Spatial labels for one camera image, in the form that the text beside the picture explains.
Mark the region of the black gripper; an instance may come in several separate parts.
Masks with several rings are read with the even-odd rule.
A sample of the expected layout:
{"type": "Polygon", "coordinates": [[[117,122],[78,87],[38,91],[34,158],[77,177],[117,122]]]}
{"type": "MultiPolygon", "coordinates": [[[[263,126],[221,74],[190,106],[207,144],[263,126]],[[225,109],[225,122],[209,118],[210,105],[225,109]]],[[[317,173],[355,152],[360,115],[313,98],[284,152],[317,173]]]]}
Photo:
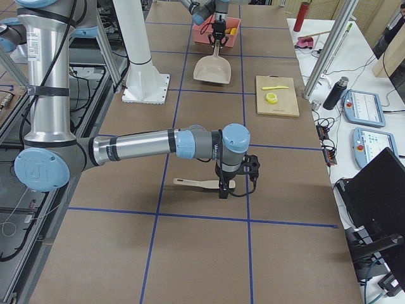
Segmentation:
{"type": "Polygon", "coordinates": [[[220,48],[224,48],[227,45],[229,37],[226,36],[225,31],[226,31],[226,21],[224,19],[221,20],[215,20],[213,25],[213,33],[212,35],[208,35],[208,41],[209,44],[214,47],[216,40],[221,40],[220,41],[220,48]]]}
{"type": "Polygon", "coordinates": [[[236,175],[248,175],[249,180],[255,186],[259,178],[259,168],[260,163],[256,155],[244,155],[240,165],[236,166],[236,169],[232,169],[230,172],[225,171],[225,164],[222,164],[222,167],[217,163],[215,165],[215,173],[219,177],[219,192],[218,197],[220,199],[228,198],[228,187],[230,181],[236,175]]]}

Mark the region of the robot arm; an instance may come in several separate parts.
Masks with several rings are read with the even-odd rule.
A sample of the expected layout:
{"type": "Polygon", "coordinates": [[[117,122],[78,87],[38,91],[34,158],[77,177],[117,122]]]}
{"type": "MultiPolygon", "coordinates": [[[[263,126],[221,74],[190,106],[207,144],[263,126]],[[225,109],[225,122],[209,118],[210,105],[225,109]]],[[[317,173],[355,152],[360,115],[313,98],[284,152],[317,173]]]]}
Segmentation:
{"type": "Polygon", "coordinates": [[[27,31],[30,104],[24,120],[30,122],[30,132],[22,136],[23,150],[15,158],[14,171],[29,189],[53,191],[107,162],[168,153],[202,162],[214,160],[221,199],[232,194],[229,185],[236,175],[258,180],[258,158],[247,154],[251,135],[238,123],[213,131],[192,125],[103,137],[97,134],[105,116],[101,110],[90,119],[90,130],[78,137],[70,123],[68,40],[76,30],[91,36],[103,32],[97,21],[97,4],[19,1],[17,15],[27,31]]]}
{"type": "Polygon", "coordinates": [[[228,41],[225,30],[230,1],[210,0],[205,4],[191,0],[180,0],[180,2],[192,15],[192,20],[196,25],[202,25],[203,22],[211,16],[215,17],[212,24],[213,33],[208,36],[209,43],[213,46],[219,44],[219,47],[223,48],[228,41]]]}

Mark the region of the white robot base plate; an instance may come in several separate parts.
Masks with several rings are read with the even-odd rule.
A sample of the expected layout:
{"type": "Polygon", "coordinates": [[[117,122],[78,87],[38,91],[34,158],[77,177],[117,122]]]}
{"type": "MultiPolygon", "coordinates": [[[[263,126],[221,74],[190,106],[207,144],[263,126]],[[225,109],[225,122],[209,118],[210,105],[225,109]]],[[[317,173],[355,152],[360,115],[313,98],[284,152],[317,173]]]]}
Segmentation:
{"type": "Polygon", "coordinates": [[[162,105],[166,101],[170,75],[159,73],[155,66],[131,64],[122,101],[162,105]]]}

